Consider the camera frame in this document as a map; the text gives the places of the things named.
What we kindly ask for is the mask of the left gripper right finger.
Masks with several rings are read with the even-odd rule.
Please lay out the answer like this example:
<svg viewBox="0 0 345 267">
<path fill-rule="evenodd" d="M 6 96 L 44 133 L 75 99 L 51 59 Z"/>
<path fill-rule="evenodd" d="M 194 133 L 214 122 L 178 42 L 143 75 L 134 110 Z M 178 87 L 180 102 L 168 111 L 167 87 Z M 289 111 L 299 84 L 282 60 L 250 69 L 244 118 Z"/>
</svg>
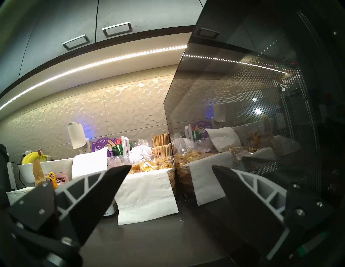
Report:
<svg viewBox="0 0 345 267">
<path fill-rule="evenodd" d="M 262 176 L 212 165 L 235 213 L 266 261 L 304 257 L 327 237 L 335 210 L 308 187 L 287 189 Z"/>
</svg>

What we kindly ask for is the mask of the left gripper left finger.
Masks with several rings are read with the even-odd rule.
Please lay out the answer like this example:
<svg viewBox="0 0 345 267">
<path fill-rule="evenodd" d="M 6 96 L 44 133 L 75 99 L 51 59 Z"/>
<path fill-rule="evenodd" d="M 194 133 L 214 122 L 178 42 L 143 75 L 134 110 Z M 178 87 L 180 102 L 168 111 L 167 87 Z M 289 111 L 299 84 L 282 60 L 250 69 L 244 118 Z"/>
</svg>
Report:
<svg viewBox="0 0 345 267">
<path fill-rule="evenodd" d="M 24 230 L 55 240 L 63 237 L 83 246 L 98 225 L 131 169 L 122 165 L 84 175 L 54 189 L 38 185 L 7 212 Z"/>
</svg>

